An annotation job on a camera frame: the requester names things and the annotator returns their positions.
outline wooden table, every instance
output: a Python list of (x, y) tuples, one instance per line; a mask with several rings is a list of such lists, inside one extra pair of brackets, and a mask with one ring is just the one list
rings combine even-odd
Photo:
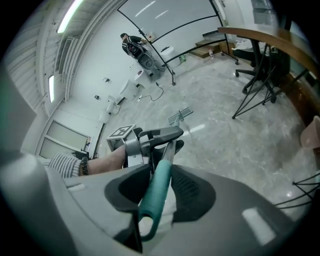
[(290, 55), (318, 79), (320, 78), (319, 65), (308, 42), (288, 30), (270, 25), (251, 24), (237, 27), (218, 27), (218, 32), (251, 38), (274, 46)]

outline marble floor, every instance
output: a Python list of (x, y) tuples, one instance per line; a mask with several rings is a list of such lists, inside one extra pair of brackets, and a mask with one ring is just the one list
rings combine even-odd
[[(232, 59), (219, 53), (205, 59), (187, 55), (186, 62), (174, 69), (176, 86), (171, 85), (168, 71), (158, 79), (164, 89), (159, 100), (145, 97), (138, 101), (137, 96), (121, 104), (119, 113), (104, 128), (99, 157), (109, 153), (106, 137), (119, 126), (136, 124), (144, 130), (167, 127), (169, 117), (190, 107), (194, 112), (181, 125), (185, 145), (175, 156), (174, 164), (237, 180), (274, 204), (301, 195), (292, 182), (316, 173), (312, 150), (300, 145), (304, 129), (301, 118), (289, 99), (281, 95), (275, 104), (260, 105), (233, 120), (231, 117), (244, 98), (242, 88), (251, 78), (244, 74), (235, 77), (235, 68), (251, 69), (242, 61), (236, 66)], [(138, 95), (156, 99), (161, 92), (153, 82)], [(250, 105), (264, 96), (265, 91), (258, 93)], [(305, 196), (284, 206), (308, 200)], [(297, 220), (305, 210), (296, 207), (284, 212)]]

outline whiteboard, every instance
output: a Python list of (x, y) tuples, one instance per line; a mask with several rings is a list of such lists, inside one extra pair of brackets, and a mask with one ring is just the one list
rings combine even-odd
[(209, 0), (128, 0), (119, 11), (155, 38), (183, 24), (217, 15)]
[(204, 39), (202, 34), (215, 31), (220, 26), (218, 17), (202, 19), (166, 34), (154, 42), (153, 46), (159, 53), (163, 48), (171, 46), (174, 48), (176, 56), (196, 47), (196, 43)]

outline striped sleeve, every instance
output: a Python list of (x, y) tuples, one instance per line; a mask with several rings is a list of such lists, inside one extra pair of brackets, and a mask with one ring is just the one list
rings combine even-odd
[(51, 160), (49, 168), (56, 169), (62, 178), (78, 177), (81, 160), (71, 153), (59, 152)]

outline black frame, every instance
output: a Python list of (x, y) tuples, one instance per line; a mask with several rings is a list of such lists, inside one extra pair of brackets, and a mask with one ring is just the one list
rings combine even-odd
[(209, 18), (213, 18), (213, 17), (218, 17), (219, 22), (220, 22), (220, 25), (221, 25), (221, 27), (223, 27), (224, 25), (223, 25), (222, 20), (221, 20), (221, 18), (220, 18), (220, 16), (219, 16), (219, 12), (218, 12), (217, 8), (215, 7), (215, 4), (213, 3), (213, 0), (209, 0), (209, 2), (210, 2), (210, 4), (211, 4), (212, 8), (214, 9), (216, 15), (212, 15), (212, 16), (207, 16), (207, 17), (195, 19), (195, 20), (193, 20), (193, 21), (190, 21), (190, 22), (187, 22), (187, 23), (185, 23), (185, 24), (182, 24), (182, 25), (180, 25), (180, 26), (178, 26), (178, 27), (176, 27), (176, 28), (168, 31), (167, 33), (161, 35), (159, 38), (157, 38), (157, 39), (154, 40), (153, 42), (149, 41), (149, 40), (146, 38), (145, 33), (144, 33), (128, 16), (126, 16), (123, 12), (121, 12), (121, 11), (119, 10), (127, 1), (128, 1), (128, 0), (126, 0), (123, 4), (121, 4), (121, 5), (119, 6), (119, 8), (117, 9), (117, 11), (118, 11), (119, 13), (121, 13), (124, 17), (126, 17), (126, 18), (138, 29), (139, 33), (145, 38), (145, 40), (147, 40), (147, 41), (149, 42), (149, 44), (151, 45), (151, 47), (153, 48), (153, 50), (156, 52), (156, 54), (158, 54), (158, 56), (159, 56), (160, 59), (163, 61), (164, 65), (166, 66), (166, 68), (168, 69), (168, 71), (169, 71), (170, 74), (171, 74), (172, 85), (173, 85), (173, 86), (176, 85), (176, 83), (175, 83), (175, 81), (174, 81), (174, 74), (175, 74), (175, 72), (174, 72), (173, 70), (170, 70), (170, 68), (169, 68), (169, 66), (168, 66), (168, 63), (169, 63), (170, 61), (176, 59), (176, 58), (179, 58), (179, 57), (182, 56), (182, 55), (185, 55), (185, 54), (187, 54), (187, 53), (189, 53), (189, 52), (192, 52), (193, 50), (196, 50), (196, 49), (198, 49), (198, 48), (201, 48), (201, 47), (203, 47), (203, 46), (207, 46), (207, 45), (211, 45), (211, 44), (214, 44), (214, 43), (219, 43), (219, 42), (226, 41), (226, 47), (227, 47), (228, 52), (226, 53), (226, 52), (224, 52), (224, 51), (221, 51), (221, 52), (222, 52), (221, 55), (227, 55), (227, 56), (229, 56), (229, 57), (231, 57), (232, 59), (235, 60), (235, 64), (236, 64), (236, 65), (239, 64), (239, 60), (238, 60), (236, 57), (233, 57), (233, 56), (230, 55), (229, 43), (228, 43), (228, 39), (227, 39), (227, 36), (226, 36), (225, 33), (224, 33), (224, 39), (211, 41), (211, 42), (205, 43), (205, 44), (203, 44), (203, 45), (193, 47), (193, 48), (191, 48), (191, 49), (189, 49), (189, 50), (186, 50), (186, 51), (184, 51), (184, 52), (182, 52), (182, 53), (174, 56), (173, 58), (171, 58), (171, 59), (169, 59), (169, 60), (167, 60), (167, 61), (164, 61), (164, 59), (161, 57), (161, 55), (159, 54), (159, 52), (157, 51), (157, 49), (153, 46), (153, 43), (155, 43), (155, 42), (156, 42), (157, 40), (159, 40), (160, 38), (168, 35), (169, 33), (173, 32), (173, 31), (175, 31), (175, 30), (177, 30), (177, 29), (179, 29), (179, 28), (182, 28), (182, 27), (184, 27), (184, 26), (186, 26), (186, 25), (189, 25), (189, 24), (191, 24), (191, 23), (198, 22), (198, 21), (201, 21), (201, 20), (204, 20), (204, 19), (209, 19)]
[[(320, 187), (320, 183), (303, 183), (303, 182), (306, 182), (306, 181), (309, 181), (317, 176), (320, 175), (320, 172), (317, 173), (316, 175), (313, 175), (309, 178), (306, 178), (306, 179), (303, 179), (303, 180), (300, 180), (298, 182), (293, 182), (292, 185), (293, 186), (296, 186), (298, 189), (300, 189), (303, 194), (302, 195), (299, 195), (299, 196), (296, 196), (295, 198), (292, 198), (292, 199), (289, 199), (289, 200), (286, 200), (286, 201), (283, 201), (283, 202), (279, 202), (279, 203), (276, 203), (274, 204), (274, 206), (280, 206), (278, 207), (278, 209), (289, 209), (289, 208), (295, 208), (295, 207), (299, 207), (299, 206), (305, 206), (305, 205), (308, 205), (308, 204), (311, 204), (314, 200), (314, 197), (310, 195), (310, 193), (314, 192), (315, 190), (319, 189)], [(314, 188), (312, 188), (311, 190), (309, 191), (305, 191), (303, 188), (301, 188), (300, 186), (314, 186), (316, 185)], [(293, 202), (293, 201), (296, 201), (304, 196), (308, 196), (310, 198), (310, 201), (307, 201), (305, 203), (300, 203), (300, 204), (295, 204), (295, 205), (291, 205), (291, 206), (281, 206), (283, 204), (286, 204), (286, 203), (289, 203), (289, 202)]]

